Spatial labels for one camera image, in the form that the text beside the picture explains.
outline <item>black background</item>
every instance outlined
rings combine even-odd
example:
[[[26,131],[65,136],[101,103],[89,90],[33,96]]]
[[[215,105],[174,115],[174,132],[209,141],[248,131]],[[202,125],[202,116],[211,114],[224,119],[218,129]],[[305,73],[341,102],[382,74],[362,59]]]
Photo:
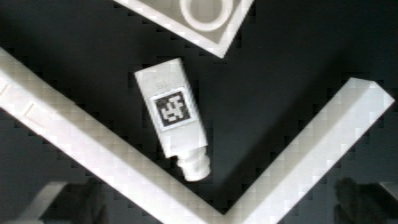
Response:
[[[0,46],[99,122],[225,212],[348,77],[398,98],[398,2],[256,0],[218,59],[110,0],[0,0]],[[181,58],[209,140],[211,176],[186,183],[165,160],[133,73]],[[90,174],[10,116],[0,116],[0,222],[51,180]],[[334,183],[398,180],[398,108],[282,223],[332,223]],[[154,223],[105,186],[113,223]]]

